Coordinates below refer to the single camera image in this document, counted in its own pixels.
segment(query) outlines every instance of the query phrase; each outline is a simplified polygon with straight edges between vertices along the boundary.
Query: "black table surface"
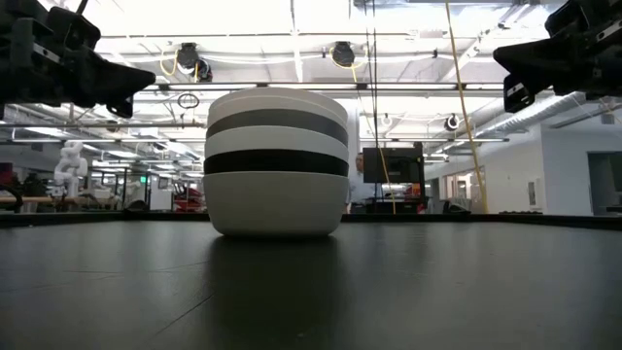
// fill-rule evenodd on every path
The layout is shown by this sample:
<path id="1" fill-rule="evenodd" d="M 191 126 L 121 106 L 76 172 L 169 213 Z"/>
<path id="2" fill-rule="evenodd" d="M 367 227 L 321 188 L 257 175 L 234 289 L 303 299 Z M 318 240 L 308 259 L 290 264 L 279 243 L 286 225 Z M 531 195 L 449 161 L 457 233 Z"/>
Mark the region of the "black table surface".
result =
<path id="1" fill-rule="evenodd" d="M 209 223 L 0 230 L 0 349 L 622 349 L 622 234 Z"/>

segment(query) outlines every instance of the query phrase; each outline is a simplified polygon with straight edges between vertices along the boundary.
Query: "yellow cable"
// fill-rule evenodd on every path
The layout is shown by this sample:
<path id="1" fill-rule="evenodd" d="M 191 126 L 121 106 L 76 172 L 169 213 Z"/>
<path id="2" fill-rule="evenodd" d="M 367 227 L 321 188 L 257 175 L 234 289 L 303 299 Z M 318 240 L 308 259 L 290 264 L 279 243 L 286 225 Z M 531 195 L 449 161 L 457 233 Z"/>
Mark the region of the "yellow cable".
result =
<path id="1" fill-rule="evenodd" d="M 354 71 L 355 67 L 351 67 L 352 68 L 352 76 L 354 77 L 354 82 L 357 83 L 357 74 Z M 373 128 L 371 127 L 371 123 L 369 122 L 369 119 L 367 118 L 367 115 L 365 115 L 365 121 L 367 122 L 367 127 L 369 127 L 369 130 L 371 131 L 371 134 L 373 135 L 373 138 L 376 138 L 376 135 L 373 133 Z M 389 172 L 387 171 L 387 164 L 385 163 L 385 156 L 382 153 L 382 148 L 378 147 L 378 152 L 380 153 L 380 159 L 382 160 L 382 169 L 385 171 L 385 179 L 387 179 L 387 184 L 389 184 L 389 193 L 391 194 L 391 202 L 393 203 L 393 215 L 397 214 L 397 210 L 396 210 L 396 197 L 393 194 L 393 189 L 391 188 L 391 182 L 389 181 Z"/>
<path id="2" fill-rule="evenodd" d="M 175 72 L 177 71 L 177 53 L 178 52 L 179 50 L 175 51 L 175 62 L 173 63 L 173 71 L 168 72 L 166 71 L 166 69 L 164 69 L 164 51 L 162 51 L 162 54 L 159 59 L 159 68 L 162 70 L 162 73 L 166 74 L 167 76 L 172 76 L 173 74 L 175 74 Z"/>
<path id="3" fill-rule="evenodd" d="M 470 124 L 467 116 L 467 107 L 465 106 L 465 92 L 463 91 L 463 83 L 460 79 L 460 66 L 458 64 L 458 53 L 456 51 L 456 38 L 454 38 L 454 29 L 451 26 L 451 12 L 449 11 L 449 0 L 445 0 L 445 11 L 447 12 L 447 23 L 449 24 L 449 35 L 451 37 L 451 48 L 454 55 L 454 65 L 456 66 L 456 78 L 458 79 L 458 91 L 460 92 L 460 102 L 463 108 L 463 116 L 465 116 L 466 133 L 468 134 L 468 142 L 473 152 L 473 162 L 475 163 L 475 174 L 477 175 L 477 183 L 482 193 L 482 204 L 484 205 L 484 214 L 488 214 L 488 197 L 486 188 L 482 181 L 482 174 L 479 171 L 479 161 L 477 159 L 477 147 L 473 142 L 473 134 L 470 130 Z"/>

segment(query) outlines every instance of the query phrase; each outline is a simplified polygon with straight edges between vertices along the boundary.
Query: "bowl stack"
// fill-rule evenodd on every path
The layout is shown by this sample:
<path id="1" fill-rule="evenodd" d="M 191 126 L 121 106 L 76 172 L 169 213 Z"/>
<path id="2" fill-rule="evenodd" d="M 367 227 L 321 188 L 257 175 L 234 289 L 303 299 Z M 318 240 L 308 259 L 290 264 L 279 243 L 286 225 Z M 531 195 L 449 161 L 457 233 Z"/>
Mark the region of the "bowl stack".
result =
<path id="1" fill-rule="evenodd" d="M 319 94 L 259 87 L 210 106 L 205 200 L 226 235 L 326 235 L 348 191 L 347 112 Z"/>

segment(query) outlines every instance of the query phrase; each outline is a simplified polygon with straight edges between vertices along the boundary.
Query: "red object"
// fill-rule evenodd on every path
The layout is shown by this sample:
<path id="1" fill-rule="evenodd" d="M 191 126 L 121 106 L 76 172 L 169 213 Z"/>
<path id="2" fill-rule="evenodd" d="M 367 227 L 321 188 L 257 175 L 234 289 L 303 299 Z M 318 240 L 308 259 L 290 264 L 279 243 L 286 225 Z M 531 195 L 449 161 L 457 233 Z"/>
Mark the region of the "red object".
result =
<path id="1" fill-rule="evenodd" d="M 203 194 L 197 190 L 182 187 L 177 193 L 173 202 L 175 204 L 175 211 L 178 213 L 193 213 L 201 211 L 203 204 L 201 199 Z"/>

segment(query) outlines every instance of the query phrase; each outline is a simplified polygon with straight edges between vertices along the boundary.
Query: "white robot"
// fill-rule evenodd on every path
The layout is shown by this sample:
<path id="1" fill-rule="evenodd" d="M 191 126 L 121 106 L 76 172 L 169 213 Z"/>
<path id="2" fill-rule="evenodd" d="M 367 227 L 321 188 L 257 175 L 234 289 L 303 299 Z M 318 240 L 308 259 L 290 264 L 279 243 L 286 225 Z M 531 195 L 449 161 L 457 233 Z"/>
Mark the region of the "white robot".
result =
<path id="1" fill-rule="evenodd" d="M 88 173 L 88 163 L 86 159 L 80 157 L 82 150 L 81 142 L 68 141 L 65 147 L 60 150 L 60 162 L 54 169 L 54 182 L 56 188 L 52 191 L 52 196 L 78 195 L 80 184 L 79 176 L 86 176 Z"/>

